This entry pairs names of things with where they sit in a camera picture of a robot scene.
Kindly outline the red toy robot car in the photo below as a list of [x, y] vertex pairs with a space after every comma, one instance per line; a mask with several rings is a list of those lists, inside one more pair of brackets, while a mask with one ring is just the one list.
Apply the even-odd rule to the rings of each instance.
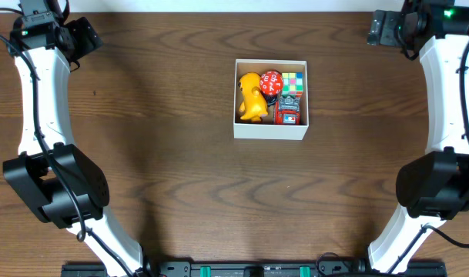
[[275, 125], [299, 125], [300, 99], [280, 96], [275, 104], [273, 123]]

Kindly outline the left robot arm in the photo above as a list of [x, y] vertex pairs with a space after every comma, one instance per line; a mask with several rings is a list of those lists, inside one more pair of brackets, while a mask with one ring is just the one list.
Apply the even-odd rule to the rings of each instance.
[[151, 276], [142, 246], [109, 207], [103, 171], [75, 144], [69, 118], [72, 64], [102, 46], [85, 17], [64, 25], [26, 17], [7, 46], [22, 85], [23, 130], [18, 155], [3, 162], [7, 183], [43, 223], [84, 242], [109, 276]]

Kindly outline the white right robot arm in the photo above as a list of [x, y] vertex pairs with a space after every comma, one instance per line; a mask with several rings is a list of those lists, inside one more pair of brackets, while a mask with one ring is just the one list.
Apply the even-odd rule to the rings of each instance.
[[413, 261], [430, 234], [469, 210], [469, 7], [452, 1], [406, 1], [377, 10], [367, 41], [419, 61], [427, 85], [428, 139], [422, 157], [396, 180], [397, 207], [367, 249], [366, 273], [435, 276]]

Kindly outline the red ball with white letters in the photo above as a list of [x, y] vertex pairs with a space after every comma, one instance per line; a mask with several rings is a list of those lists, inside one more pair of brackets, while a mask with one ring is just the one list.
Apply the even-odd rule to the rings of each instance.
[[270, 70], [260, 77], [260, 89], [264, 95], [275, 96], [282, 92], [284, 87], [283, 76], [280, 72]]

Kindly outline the orange dinosaur toy figure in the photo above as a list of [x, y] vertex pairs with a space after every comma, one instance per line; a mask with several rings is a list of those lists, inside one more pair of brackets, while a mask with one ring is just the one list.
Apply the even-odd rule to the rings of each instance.
[[243, 75], [238, 86], [243, 100], [238, 108], [240, 119], [253, 123], [262, 122], [262, 118], [268, 115], [268, 104], [260, 88], [261, 77], [258, 73], [249, 72]]

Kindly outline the white cardboard box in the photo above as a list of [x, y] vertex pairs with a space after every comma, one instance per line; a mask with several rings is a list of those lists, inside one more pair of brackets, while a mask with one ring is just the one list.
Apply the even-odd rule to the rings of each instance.
[[309, 127], [309, 112], [307, 99], [307, 62], [288, 60], [263, 60], [263, 59], [237, 59], [235, 77], [236, 81], [242, 74], [249, 72], [263, 73], [269, 69], [280, 72], [301, 72], [303, 77], [303, 92], [300, 103], [302, 122], [299, 125], [274, 125], [273, 112], [269, 110], [268, 119], [261, 123], [245, 123], [240, 119], [238, 108], [241, 104], [241, 91], [234, 89], [233, 134], [235, 139], [280, 139], [302, 140]]

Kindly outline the colourful puzzle cube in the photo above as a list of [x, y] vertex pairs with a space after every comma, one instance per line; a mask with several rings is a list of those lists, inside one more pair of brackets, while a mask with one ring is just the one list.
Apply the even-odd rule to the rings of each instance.
[[303, 95], [303, 73], [283, 72], [283, 97], [301, 98]]

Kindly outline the black round lens cap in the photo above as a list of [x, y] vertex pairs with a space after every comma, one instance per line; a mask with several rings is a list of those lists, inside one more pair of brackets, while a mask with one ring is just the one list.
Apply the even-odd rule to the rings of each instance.
[[276, 104], [278, 95], [265, 95], [264, 98], [266, 99], [267, 106], [273, 106]]

